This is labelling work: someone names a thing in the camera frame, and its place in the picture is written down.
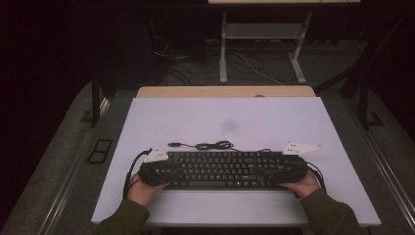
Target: white plastic piece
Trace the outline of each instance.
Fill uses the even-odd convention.
[[[284,148],[283,155],[305,154],[312,151],[320,150],[322,148],[323,146],[321,145],[312,145],[289,141],[286,147]]]
[[[168,160],[168,154],[161,147],[154,148],[144,160],[144,163],[153,163]]]

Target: sleeve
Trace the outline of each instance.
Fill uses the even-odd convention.
[[[367,234],[350,206],[337,202],[322,189],[301,200],[311,230],[318,235]]]
[[[95,235],[139,235],[150,213],[141,205],[122,200],[113,215],[101,221]]]

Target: white tabletop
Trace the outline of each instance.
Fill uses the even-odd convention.
[[[289,141],[322,145],[300,155],[323,172],[328,194],[350,205],[362,226],[379,225],[320,98],[136,98],[131,104],[93,222],[114,213],[125,174],[142,151],[167,143],[228,140],[241,151],[282,151]],[[134,172],[143,160],[137,162]],[[164,190],[149,207],[154,226],[302,226],[300,202],[288,192]]]

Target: cable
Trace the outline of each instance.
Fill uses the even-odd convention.
[[[128,187],[128,190],[135,184],[135,183],[137,183],[138,181],[140,181],[141,180],[141,178],[140,179],[137,179],[137,180],[135,180],[132,184],[130,184],[130,186]]]
[[[233,53],[234,53],[235,55],[237,55],[238,57],[240,57],[240,58],[242,58],[242,59],[243,59],[243,63],[242,63],[242,64],[241,64],[241,63],[238,63],[240,66],[244,66],[244,67],[247,67],[247,68],[249,68],[249,69],[255,69],[255,70],[257,70],[257,71],[262,70],[263,68],[265,68],[265,63],[263,62],[263,60],[262,60],[262,59],[260,59],[260,58],[259,58],[259,57],[257,57],[257,56],[255,56],[255,57],[249,57],[249,56],[245,56],[245,57],[243,57],[243,56],[241,55],[241,53],[238,53],[238,52],[236,52],[236,51],[234,51]],[[259,67],[255,67],[252,63],[248,63],[248,61],[246,60],[246,58],[255,59],[255,60],[259,61],[259,62],[260,62],[260,66],[259,66]]]
[[[130,170],[127,172],[127,175],[125,176],[124,189],[123,189],[123,192],[122,192],[122,198],[123,199],[126,199],[127,198],[127,193],[128,193],[129,188],[133,184],[135,184],[136,182],[138,182],[138,180],[137,180],[133,184],[129,185],[129,181],[130,181],[130,178],[131,178],[131,172],[134,169],[135,163],[137,163],[137,160],[139,160],[141,156],[143,156],[143,155],[149,155],[152,151],[153,151],[153,149],[149,149],[147,151],[143,151],[137,157],[135,157],[134,161],[131,164]]]
[[[236,61],[234,61],[234,59],[232,58],[232,57],[228,57],[228,56],[226,56],[226,63],[227,64],[229,64],[229,66],[231,66],[235,71],[238,71],[238,72],[241,72],[241,73],[246,73],[246,74],[252,74],[252,73],[254,73],[254,71],[251,69],[251,68],[249,68],[248,66],[245,66],[245,65],[241,65],[240,63],[238,63],[238,62],[236,62]],[[243,66],[244,68],[248,68],[248,69],[250,69],[250,70],[240,70],[240,69],[238,69],[235,65],[234,65],[234,63],[236,63],[236,64],[238,64],[238,65],[241,65],[241,66]]]
[[[195,148],[197,150],[233,150],[233,151],[237,151],[237,152],[241,152],[240,150],[237,149],[233,149],[232,147],[234,146],[231,142],[227,141],[227,140],[222,140],[219,142],[216,142],[215,144],[207,144],[207,143],[202,143],[202,144],[197,144],[197,145],[187,145],[187,144],[182,144],[182,143],[168,143],[167,145],[168,147],[180,147],[180,146],[187,146],[190,148]]]
[[[270,79],[270,80],[273,80],[273,81],[275,81],[275,82],[277,82],[277,83],[279,83],[280,85],[283,85],[283,86],[285,86],[285,84],[284,83],[282,83],[282,82],[280,82],[280,81],[278,81],[278,80],[276,80],[276,79],[274,79],[274,78],[272,78],[272,77],[269,77],[269,76],[267,76],[267,75],[265,75],[265,74],[262,74],[262,73],[260,73],[258,70],[256,70],[248,61],[247,61],[247,59],[245,59],[241,54],[239,54],[239,53],[235,53],[236,55],[238,55],[241,59],[243,59],[250,67],[251,67],[251,69],[254,71],[254,72],[256,72],[257,74],[259,74],[259,75],[261,75],[261,76],[263,76],[263,77],[265,77],[265,78],[268,78],[268,79]]]
[[[317,182],[320,184],[320,187],[325,192],[327,192],[326,185],[324,184],[323,173],[320,171],[320,169],[317,166],[315,166],[315,164],[312,164],[312,163],[309,163],[309,162],[306,162],[306,163],[307,163],[308,169],[311,170],[311,172],[313,172],[315,177],[317,178]]]
[[[168,73],[174,75],[176,78],[180,79],[183,82],[183,85],[186,86],[186,81],[189,83],[189,85],[191,84],[190,79],[183,74],[182,72],[172,69],[172,68],[167,68],[168,69]]]
[[[257,152],[272,152],[272,150],[270,150],[270,149],[262,149],[262,150],[258,150]]]
[[[172,64],[172,65],[173,65],[173,66],[175,66],[175,67],[179,67],[179,68],[181,68],[181,69],[185,70],[186,72],[188,72],[188,73],[190,73],[190,74],[194,74],[194,75],[202,75],[202,74],[209,74],[209,73],[213,72],[213,71],[214,71],[214,69],[216,68],[216,65],[217,65],[218,61],[219,61],[219,60],[215,60],[215,63],[214,63],[213,67],[212,67],[210,70],[207,70],[207,71],[202,71],[202,72],[194,72],[194,71],[191,71],[191,70],[189,70],[189,69],[187,69],[187,68],[185,68],[185,67],[179,66],[179,65],[177,65],[177,64]]]

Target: hand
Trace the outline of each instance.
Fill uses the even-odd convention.
[[[297,193],[302,199],[320,188],[314,173],[312,173],[310,170],[307,172],[303,180],[296,183],[284,183],[280,185]]]
[[[167,186],[168,183],[155,187],[150,186],[140,180],[140,176],[138,176],[138,174],[134,174],[131,177],[129,185],[130,188],[128,190],[127,199],[146,208],[152,202],[154,196],[156,196],[161,189]]]

